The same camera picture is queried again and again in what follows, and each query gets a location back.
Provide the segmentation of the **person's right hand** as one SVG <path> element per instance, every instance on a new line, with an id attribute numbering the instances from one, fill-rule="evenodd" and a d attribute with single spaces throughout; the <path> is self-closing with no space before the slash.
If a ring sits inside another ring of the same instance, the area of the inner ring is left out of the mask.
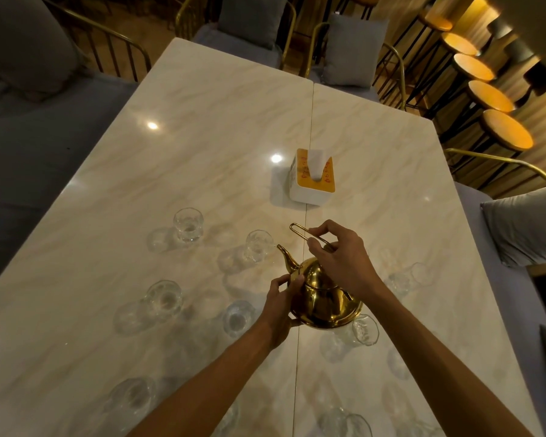
<path id="1" fill-rule="evenodd" d="M 310 253 L 336 285 L 369 306 L 387 295 L 388 289 L 376 273 L 362 238 L 355 231 L 333 220 L 326 220 L 308 231 L 311 234 L 307 240 Z M 323 248 L 319 242 L 319 237 L 327 233 L 337 238 L 333 251 Z"/>

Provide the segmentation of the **person's left hand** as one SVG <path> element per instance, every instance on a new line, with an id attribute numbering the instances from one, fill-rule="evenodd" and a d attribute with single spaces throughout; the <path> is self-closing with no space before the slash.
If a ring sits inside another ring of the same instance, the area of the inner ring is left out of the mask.
<path id="1" fill-rule="evenodd" d="M 291 304 L 294 296 L 302 288 L 305 278 L 298 274 L 291 278 L 289 274 L 273 279 L 258 324 L 267 331 L 265 342 L 268 350 L 277 348 L 288 336 L 292 327 L 289 326 Z"/>

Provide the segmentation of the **gold metal teapot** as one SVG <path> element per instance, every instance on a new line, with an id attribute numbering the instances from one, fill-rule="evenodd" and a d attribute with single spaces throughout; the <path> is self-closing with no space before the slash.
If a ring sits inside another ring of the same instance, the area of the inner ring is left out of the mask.
<path id="1" fill-rule="evenodd" d="M 347 325 L 361 313 L 363 303 L 338 286 L 311 257 L 298 263 L 280 244 L 290 282 L 304 277 L 303 285 L 293 295 L 291 313 L 301 323 L 316 329 L 335 329 Z"/>

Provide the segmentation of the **person's right forearm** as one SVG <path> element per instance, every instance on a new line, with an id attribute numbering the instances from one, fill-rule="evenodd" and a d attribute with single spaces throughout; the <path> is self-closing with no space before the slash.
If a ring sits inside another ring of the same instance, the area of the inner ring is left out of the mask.
<path id="1" fill-rule="evenodd" d="M 390 337 L 447 437 L 533 437 L 381 281 L 366 286 L 359 298 Z"/>

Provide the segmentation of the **person's left forearm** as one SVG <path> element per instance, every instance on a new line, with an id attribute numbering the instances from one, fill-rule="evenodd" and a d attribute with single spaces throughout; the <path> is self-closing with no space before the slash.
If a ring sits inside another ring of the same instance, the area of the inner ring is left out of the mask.
<path id="1" fill-rule="evenodd" d="M 271 325 L 258 320 L 149 413 L 127 437 L 210 437 L 271 352 L 272 338 Z"/>

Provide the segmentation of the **white and orange tissue box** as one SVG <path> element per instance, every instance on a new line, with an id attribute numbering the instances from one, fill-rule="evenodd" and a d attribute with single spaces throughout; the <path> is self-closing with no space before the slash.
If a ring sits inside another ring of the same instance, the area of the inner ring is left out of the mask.
<path id="1" fill-rule="evenodd" d="M 298 203 L 321 206 L 335 193 L 335 175 L 333 158 L 328 157 L 321 182 L 314 182 L 307 168 L 307 151 L 296 150 L 288 175 L 289 198 Z"/>

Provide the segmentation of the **white tissue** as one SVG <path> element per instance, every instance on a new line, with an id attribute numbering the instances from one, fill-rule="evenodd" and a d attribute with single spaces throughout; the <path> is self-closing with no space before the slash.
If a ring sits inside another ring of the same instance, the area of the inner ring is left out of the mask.
<path id="1" fill-rule="evenodd" d="M 309 176 L 314 182 L 321 182 L 328 157 L 323 149 L 309 149 L 307 151 L 307 168 Z"/>

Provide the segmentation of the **row of wooden bar stools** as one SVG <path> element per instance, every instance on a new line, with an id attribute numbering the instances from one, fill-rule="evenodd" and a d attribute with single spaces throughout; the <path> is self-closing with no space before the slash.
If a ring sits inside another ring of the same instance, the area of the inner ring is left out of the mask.
<path id="1" fill-rule="evenodd" d="M 436 1 L 427 0 L 421 11 L 396 40 L 396 43 L 399 43 L 415 22 L 419 21 L 422 24 L 421 31 L 416 35 L 413 43 L 409 45 L 401 57 L 401 61 L 396 61 L 393 67 L 393 71 L 401 70 L 405 73 L 406 87 L 411 81 L 412 71 L 422 68 L 421 74 L 415 78 L 415 84 L 412 85 L 410 94 L 407 94 L 406 89 L 403 89 L 402 93 L 396 95 L 394 98 L 398 100 L 396 107 L 422 110 L 423 117 L 431 119 L 455 99 L 466 95 L 469 102 L 466 103 L 451 126 L 440 135 L 440 142 L 446 143 L 478 122 L 483 129 L 483 135 L 470 150 L 484 151 L 494 143 L 500 143 L 505 148 L 509 148 L 510 145 L 500 139 L 499 126 L 492 123 L 492 119 L 497 117 L 507 122 L 508 130 L 519 131 L 530 141 L 524 148 L 515 147 L 514 156 L 517 157 L 524 150 L 531 148 L 533 140 L 528 131 L 513 117 L 510 117 L 510 113 L 529 99 L 532 87 L 518 101 L 510 100 L 493 83 L 513 63 L 517 62 L 517 58 L 511 56 L 498 71 L 491 69 L 481 60 L 493 41 L 498 41 L 512 33 L 511 27 L 500 17 L 497 17 L 487 26 L 490 33 L 488 41 L 484 46 L 478 48 L 468 39 L 454 33 L 451 21 L 432 12 Z M 449 67 L 455 71 L 451 85 L 430 107 L 421 109 L 420 103 Z"/>

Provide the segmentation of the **grey upholstered bench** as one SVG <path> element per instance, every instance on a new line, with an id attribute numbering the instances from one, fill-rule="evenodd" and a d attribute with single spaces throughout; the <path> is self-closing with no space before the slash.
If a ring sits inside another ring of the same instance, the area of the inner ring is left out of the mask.
<path id="1" fill-rule="evenodd" d="M 85 70 L 34 102 L 0 80 L 0 275 L 137 87 Z"/>

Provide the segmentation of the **large grey bolster cushion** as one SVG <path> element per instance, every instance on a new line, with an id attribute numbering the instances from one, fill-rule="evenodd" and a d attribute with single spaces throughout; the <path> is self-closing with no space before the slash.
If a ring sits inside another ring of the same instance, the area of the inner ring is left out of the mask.
<path id="1" fill-rule="evenodd" d="M 84 59 L 42 0 L 0 0 L 0 80 L 39 98 L 58 94 Z"/>

